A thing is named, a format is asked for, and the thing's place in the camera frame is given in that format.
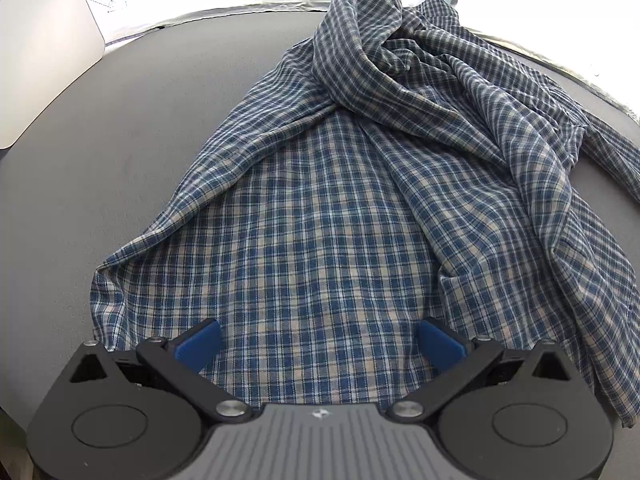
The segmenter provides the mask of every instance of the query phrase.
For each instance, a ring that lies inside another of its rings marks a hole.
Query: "white star logo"
[[[329,410],[326,410],[324,408],[318,408],[317,410],[313,410],[311,412],[311,415],[313,415],[315,418],[319,418],[319,419],[323,419],[326,416],[331,415],[331,412]]]

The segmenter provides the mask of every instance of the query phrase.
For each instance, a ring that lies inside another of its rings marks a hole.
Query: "gray table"
[[[247,14],[144,36],[79,77],[0,158],[0,406],[20,425],[91,336],[95,267],[147,227],[231,108],[321,19]],[[640,145],[631,119],[542,72]],[[640,207],[587,159],[571,178],[640,269]],[[621,435],[604,478],[640,469],[640,433]]]

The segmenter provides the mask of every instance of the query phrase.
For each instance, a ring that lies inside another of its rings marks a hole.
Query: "plaid fabric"
[[[213,316],[205,375],[258,405],[382,405],[431,377],[417,321],[562,343],[640,412],[634,271],[572,189],[578,150],[640,201],[640,150],[442,0],[332,0],[100,266],[108,349]]]

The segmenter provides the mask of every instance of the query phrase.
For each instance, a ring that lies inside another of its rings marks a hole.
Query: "plaid shirt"
[[[95,333],[125,349],[211,316],[204,373],[235,396],[388,405],[431,377],[433,316],[558,340],[630,426],[639,295],[569,182],[580,149],[640,201],[640,150],[443,0],[332,0],[97,269]]]

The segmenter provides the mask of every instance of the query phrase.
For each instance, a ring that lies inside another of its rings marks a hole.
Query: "silver bolt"
[[[398,400],[393,405],[393,410],[397,416],[402,418],[414,418],[424,412],[422,405],[414,400]]]
[[[249,406],[247,406],[242,400],[229,399],[219,402],[216,406],[216,411],[222,416],[240,416],[244,415]]]

